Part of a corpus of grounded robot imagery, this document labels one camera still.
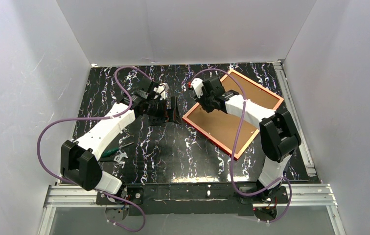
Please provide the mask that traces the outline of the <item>red picture frame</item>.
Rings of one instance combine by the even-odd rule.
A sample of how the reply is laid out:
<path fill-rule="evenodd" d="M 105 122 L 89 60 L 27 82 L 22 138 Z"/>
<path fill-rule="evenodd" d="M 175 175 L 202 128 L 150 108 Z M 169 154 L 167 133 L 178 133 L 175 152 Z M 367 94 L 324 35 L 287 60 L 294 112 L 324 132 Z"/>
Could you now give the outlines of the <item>red picture frame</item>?
<path fill-rule="evenodd" d="M 236 70 L 231 69 L 228 73 L 241 85 L 246 98 L 251 102 L 267 109 L 276 110 L 284 101 L 284 98 L 280 95 Z M 184 114 L 183 120 L 230 155 L 241 114 L 241 108 L 236 109 L 234 107 L 232 107 L 230 114 L 223 113 L 219 110 L 207 113 L 202 109 L 200 104 L 196 103 Z M 259 116 L 260 114 L 262 114 L 260 110 L 249 111 L 249 108 L 246 108 L 244 121 L 236 145 L 235 160 L 240 158 L 250 143 L 259 134 L 260 130 L 257 128 L 259 121 L 254 116 Z"/>

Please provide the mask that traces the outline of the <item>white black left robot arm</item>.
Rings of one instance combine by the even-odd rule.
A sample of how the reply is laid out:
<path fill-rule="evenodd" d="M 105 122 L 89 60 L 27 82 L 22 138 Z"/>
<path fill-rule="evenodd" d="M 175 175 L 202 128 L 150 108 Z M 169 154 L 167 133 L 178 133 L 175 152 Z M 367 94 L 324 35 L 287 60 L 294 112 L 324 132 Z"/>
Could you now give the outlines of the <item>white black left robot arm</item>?
<path fill-rule="evenodd" d="M 63 143 L 61 175 L 86 191 L 97 189 L 116 195 L 123 182 L 103 171 L 98 162 L 116 136 L 140 116 L 148 116 L 148 123 L 153 126 L 182 123 L 177 97 L 167 100 L 166 91 L 165 84 L 144 81 L 132 91 L 118 95 L 106 119 L 75 141 Z"/>

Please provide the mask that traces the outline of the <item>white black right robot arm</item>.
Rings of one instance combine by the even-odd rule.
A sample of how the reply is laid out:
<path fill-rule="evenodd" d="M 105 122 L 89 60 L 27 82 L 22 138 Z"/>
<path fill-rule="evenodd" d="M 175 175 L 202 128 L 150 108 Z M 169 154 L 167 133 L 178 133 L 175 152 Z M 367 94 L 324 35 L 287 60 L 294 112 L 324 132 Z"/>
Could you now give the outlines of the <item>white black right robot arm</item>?
<path fill-rule="evenodd" d="M 189 89 L 193 91 L 194 99 L 206 112 L 219 110 L 239 117 L 238 131 L 241 131 L 244 121 L 260 131 L 261 147 L 266 155 L 258 178 L 260 185 L 257 191 L 242 192 L 232 181 L 235 191 L 249 197 L 279 187 L 284 179 L 283 172 L 288 161 L 301 144 L 291 113 L 289 111 L 280 113 L 250 101 L 243 88 L 240 88 L 240 93 L 234 90 L 226 91 L 219 78 L 205 81 L 194 78 L 189 84 Z"/>

